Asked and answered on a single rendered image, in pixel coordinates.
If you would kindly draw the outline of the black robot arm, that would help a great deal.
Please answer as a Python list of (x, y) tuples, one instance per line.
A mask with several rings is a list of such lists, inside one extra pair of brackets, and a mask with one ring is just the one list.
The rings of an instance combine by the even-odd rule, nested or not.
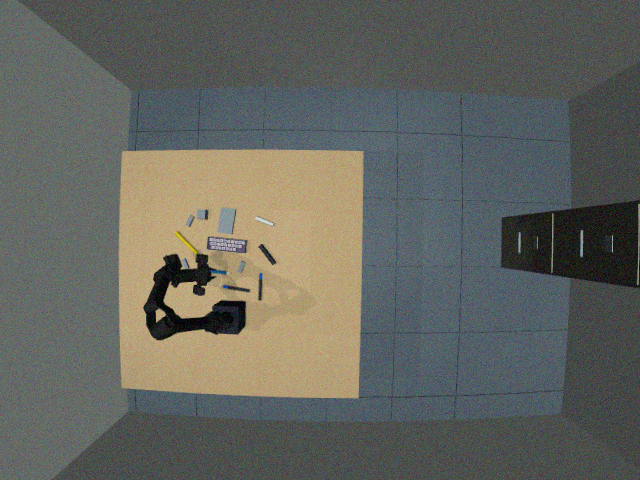
[[(166, 306), (164, 296), (169, 284), (172, 282), (171, 285), (176, 289), (180, 283), (187, 282), (189, 274), (186, 269), (181, 269), (181, 260), (177, 254), (164, 256), (163, 259), (166, 265), (154, 274), (153, 289), (143, 307), (146, 314), (146, 327), (152, 337), (164, 340), (175, 333), (199, 329), (218, 335), (221, 331), (235, 325), (234, 313), (231, 312), (222, 312), (222, 314), (210, 311), (204, 317), (183, 319), (176, 315), (173, 309)], [(202, 283), (211, 281), (212, 272), (209, 268), (200, 267), (193, 273), (195, 273), (195, 277), (192, 278), (192, 281)], [(158, 308), (163, 310), (166, 315), (156, 322)]]

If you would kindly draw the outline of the yellow cylinder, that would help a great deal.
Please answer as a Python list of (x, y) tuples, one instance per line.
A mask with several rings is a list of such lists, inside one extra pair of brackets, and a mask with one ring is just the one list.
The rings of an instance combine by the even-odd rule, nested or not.
[(176, 231), (175, 234), (180, 238), (180, 240), (195, 254), (197, 255), (198, 252), (195, 250), (195, 248), (178, 232)]

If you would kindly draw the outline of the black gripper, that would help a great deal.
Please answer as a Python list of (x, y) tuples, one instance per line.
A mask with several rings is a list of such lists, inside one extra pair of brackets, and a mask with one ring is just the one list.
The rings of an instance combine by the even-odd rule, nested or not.
[[(208, 255), (197, 254), (196, 255), (196, 263), (198, 263), (197, 264), (197, 268), (206, 267), (206, 268), (209, 268), (209, 270), (211, 270), (211, 271), (217, 271), (216, 269), (210, 268), (209, 265), (207, 264), (208, 263)], [(195, 273), (193, 273), (193, 272), (197, 268), (186, 269), (188, 271), (188, 274), (189, 274), (187, 282), (193, 282), (192, 278), (195, 277)], [(217, 276), (211, 276), (211, 280), (214, 279), (215, 277), (217, 277)], [(207, 282), (206, 283), (197, 282), (197, 285), (193, 286), (193, 294), (198, 295), (198, 296), (203, 296), (205, 294), (205, 288), (201, 287), (201, 286), (206, 286), (206, 285), (207, 285)]]

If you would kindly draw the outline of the white cylinder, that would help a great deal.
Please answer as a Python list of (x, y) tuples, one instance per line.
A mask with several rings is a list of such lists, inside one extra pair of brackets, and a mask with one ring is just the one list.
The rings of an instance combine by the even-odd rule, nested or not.
[(272, 226), (272, 227), (273, 227), (273, 225), (274, 225), (274, 223), (273, 223), (273, 222), (270, 222), (270, 221), (265, 220), (265, 219), (263, 219), (263, 218), (260, 218), (260, 217), (258, 217), (258, 216), (256, 216), (256, 217), (255, 217), (255, 220), (257, 220), (257, 221), (259, 221), (259, 222), (262, 222), (262, 223), (265, 223), (265, 224), (267, 224), (267, 225), (270, 225), (270, 226)]

